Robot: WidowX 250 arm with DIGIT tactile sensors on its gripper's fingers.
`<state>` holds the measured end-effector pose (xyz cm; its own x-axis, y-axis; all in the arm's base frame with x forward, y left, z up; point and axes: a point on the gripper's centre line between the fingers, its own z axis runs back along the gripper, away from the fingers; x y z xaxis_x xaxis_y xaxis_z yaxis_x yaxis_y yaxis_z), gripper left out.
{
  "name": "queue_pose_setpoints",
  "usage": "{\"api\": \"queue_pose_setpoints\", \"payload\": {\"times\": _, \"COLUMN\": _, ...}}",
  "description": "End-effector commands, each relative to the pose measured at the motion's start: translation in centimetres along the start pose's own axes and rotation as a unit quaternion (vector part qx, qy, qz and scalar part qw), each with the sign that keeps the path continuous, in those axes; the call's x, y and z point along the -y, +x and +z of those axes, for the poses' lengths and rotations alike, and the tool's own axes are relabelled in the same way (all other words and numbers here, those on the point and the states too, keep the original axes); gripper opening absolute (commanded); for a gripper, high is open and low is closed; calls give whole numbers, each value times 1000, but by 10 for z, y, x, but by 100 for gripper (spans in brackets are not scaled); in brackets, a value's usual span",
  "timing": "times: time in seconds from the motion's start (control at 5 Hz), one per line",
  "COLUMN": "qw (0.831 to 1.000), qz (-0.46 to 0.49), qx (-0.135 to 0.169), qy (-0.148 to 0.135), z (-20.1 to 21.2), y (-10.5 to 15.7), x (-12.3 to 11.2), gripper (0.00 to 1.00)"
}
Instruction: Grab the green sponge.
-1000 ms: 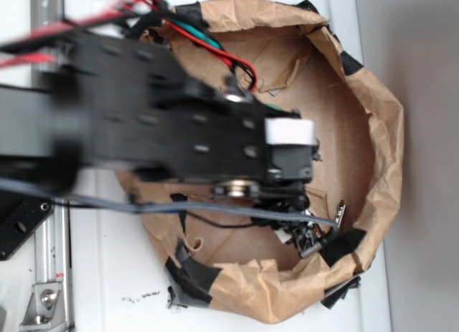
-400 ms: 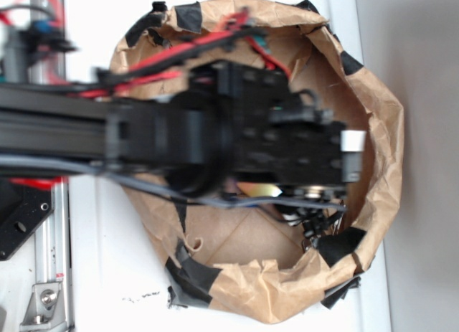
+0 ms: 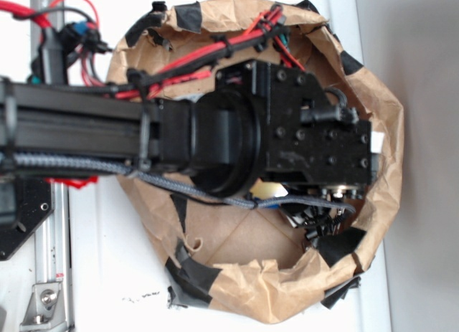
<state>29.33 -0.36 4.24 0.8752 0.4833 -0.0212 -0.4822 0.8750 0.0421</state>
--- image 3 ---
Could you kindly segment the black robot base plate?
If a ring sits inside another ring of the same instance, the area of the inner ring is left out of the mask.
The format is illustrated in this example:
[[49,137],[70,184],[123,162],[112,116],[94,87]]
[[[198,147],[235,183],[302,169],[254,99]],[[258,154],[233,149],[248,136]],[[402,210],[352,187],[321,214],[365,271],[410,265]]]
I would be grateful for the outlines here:
[[1,183],[1,260],[9,260],[53,212],[52,186],[40,179]]

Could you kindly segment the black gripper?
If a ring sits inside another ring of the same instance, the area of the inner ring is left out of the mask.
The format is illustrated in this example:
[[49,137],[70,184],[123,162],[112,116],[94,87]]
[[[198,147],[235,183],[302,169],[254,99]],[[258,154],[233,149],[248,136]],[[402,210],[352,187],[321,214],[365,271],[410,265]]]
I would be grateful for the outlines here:
[[371,123],[332,103],[313,73],[248,60],[220,69],[216,91],[250,113],[256,178],[306,186],[374,181]]

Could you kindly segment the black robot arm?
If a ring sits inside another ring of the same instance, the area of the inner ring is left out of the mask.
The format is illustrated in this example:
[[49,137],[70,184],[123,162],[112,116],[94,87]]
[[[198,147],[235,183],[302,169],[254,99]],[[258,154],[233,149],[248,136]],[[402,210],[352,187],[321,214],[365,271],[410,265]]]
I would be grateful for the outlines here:
[[85,178],[181,173],[206,194],[257,180],[362,191],[374,179],[371,123],[316,76],[249,60],[196,100],[130,103],[1,82],[1,174]]

